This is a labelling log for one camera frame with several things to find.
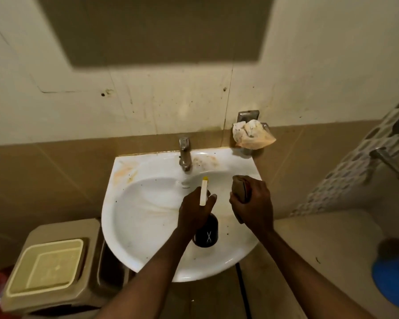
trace forearm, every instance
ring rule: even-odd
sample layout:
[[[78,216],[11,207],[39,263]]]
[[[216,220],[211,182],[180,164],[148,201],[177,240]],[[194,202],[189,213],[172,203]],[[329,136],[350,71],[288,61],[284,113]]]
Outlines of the forearm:
[[[309,319],[371,319],[356,302],[300,257],[275,232],[258,235]]]
[[[98,314],[98,319],[158,318],[177,265],[191,240],[179,228],[131,280]]]

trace blue bucket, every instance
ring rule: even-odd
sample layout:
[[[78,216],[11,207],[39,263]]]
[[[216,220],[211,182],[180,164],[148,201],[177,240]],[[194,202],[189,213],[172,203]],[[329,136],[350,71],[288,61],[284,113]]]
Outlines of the blue bucket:
[[[372,278],[381,294],[399,307],[399,257],[377,260],[372,267]]]

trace plastic bin lid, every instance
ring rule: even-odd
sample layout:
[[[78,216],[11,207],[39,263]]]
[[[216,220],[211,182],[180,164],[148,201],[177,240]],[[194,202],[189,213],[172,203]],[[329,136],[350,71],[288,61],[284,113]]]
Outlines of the plastic bin lid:
[[[83,245],[82,239],[69,239],[28,247],[16,263],[6,295],[26,296],[67,288],[75,280]]]

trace sink basin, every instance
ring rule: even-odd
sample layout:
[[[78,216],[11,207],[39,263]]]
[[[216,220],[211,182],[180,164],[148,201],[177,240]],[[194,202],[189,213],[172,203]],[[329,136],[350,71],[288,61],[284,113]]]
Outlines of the sink basin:
[[[213,214],[219,238],[208,248],[192,241],[179,263],[173,282],[203,279],[220,273],[245,257],[257,238],[238,223],[229,204],[232,176],[260,179],[250,156],[232,148],[192,150],[192,169],[185,173],[179,152],[120,156],[114,161],[102,207],[102,230],[115,256],[135,272],[151,259],[177,226],[183,197],[201,186],[217,194]]]

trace sink rim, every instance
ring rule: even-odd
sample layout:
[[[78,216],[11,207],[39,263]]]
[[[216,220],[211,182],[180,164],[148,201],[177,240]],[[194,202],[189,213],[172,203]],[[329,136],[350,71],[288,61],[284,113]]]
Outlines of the sink rim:
[[[205,149],[205,150],[192,150],[191,154],[192,154],[192,158],[194,159],[194,157],[196,155],[200,155],[200,154],[205,154],[205,155],[211,155],[211,154],[216,154],[219,151],[221,151],[221,154],[227,154],[228,151],[223,151],[223,150],[228,150],[228,148],[217,148],[217,149]],[[230,149],[232,150],[232,154],[235,156],[242,156],[243,160],[244,159],[248,159],[252,162],[252,166],[254,166],[255,169],[255,173],[254,172],[249,172],[248,174],[252,177],[255,177],[257,179],[261,179],[260,175],[257,171],[257,168],[252,160],[251,157],[247,157],[247,156],[243,156],[240,152],[240,150],[238,149]],[[107,192],[106,192],[106,196],[104,199],[104,204],[102,207],[102,231],[105,237],[105,240],[109,246],[109,248],[111,249],[111,251],[114,253],[114,255],[118,258],[119,261],[121,261],[125,266],[127,266],[128,268],[131,268],[133,271],[138,272],[139,270],[141,270],[143,268],[143,266],[147,263],[142,261],[141,259],[139,259],[138,257],[135,257],[133,255],[131,255],[129,253],[128,250],[126,250],[123,247],[122,242],[120,241],[120,239],[118,238],[118,230],[117,227],[115,226],[114,222],[115,222],[115,200],[116,198],[120,197],[120,195],[122,194],[122,188],[127,188],[128,186],[131,186],[135,183],[137,183],[139,180],[136,180],[134,182],[132,182],[131,184],[128,185],[122,185],[121,187],[116,186],[115,184],[112,183],[113,180],[113,175],[116,171],[116,164],[121,161],[121,159],[130,157],[130,159],[135,160],[136,158],[134,157],[141,157],[140,159],[145,159],[145,158],[150,158],[148,160],[145,160],[143,163],[147,163],[149,162],[149,160],[154,160],[155,157],[157,156],[161,156],[159,158],[159,160],[165,160],[168,158],[175,158],[179,156],[179,153],[176,152],[164,152],[164,153],[160,153],[160,154],[142,154],[142,155],[136,155],[136,156],[122,156],[122,157],[117,157],[114,161],[114,165],[113,165],[113,169],[111,172],[111,177],[108,183],[108,188],[107,188]],[[140,166],[142,166],[143,163],[140,163],[136,168],[134,168],[133,170],[138,170],[140,169]],[[215,170],[215,171],[228,171],[229,173],[234,174],[234,171],[236,171],[236,168],[223,168],[224,170]],[[173,174],[170,173],[165,173],[166,177],[171,177],[174,178],[175,180],[178,179],[179,177],[184,177],[186,178],[186,174],[182,171],[181,167],[179,165],[176,166],[176,169],[174,171],[180,170],[179,172],[176,172],[176,174],[173,176]],[[210,171],[214,171],[214,170],[204,170],[203,172],[210,172]],[[188,178],[191,177],[195,177],[199,174],[201,174],[202,172],[192,172],[190,175],[188,175]],[[224,264],[213,264],[212,269],[211,268],[207,268],[206,271],[204,271],[203,273],[201,272],[196,272],[195,269],[193,268],[188,268],[186,271],[191,271],[193,272],[193,274],[191,276],[182,276],[180,275],[181,273],[183,273],[183,269],[180,270],[180,272],[178,273],[178,271],[176,271],[176,274],[173,278],[174,282],[186,282],[186,281],[193,281],[193,280],[197,280],[197,279],[203,279],[215,274],[218,274],[224,270],[226,270],[227,268],[235,265],[237,262],[239,262],[241,259],[243,259],[248,253],[251,252],[251,250],[253,250],[253,248],[257,245],[258,240],[256,239],[256,237],[254,236],[254,239],[251,238],[251,240],[249,240],[248,242],[240,245],[239,247],[237,247],[234,251],[233,251],[233,257],[225,262]]]

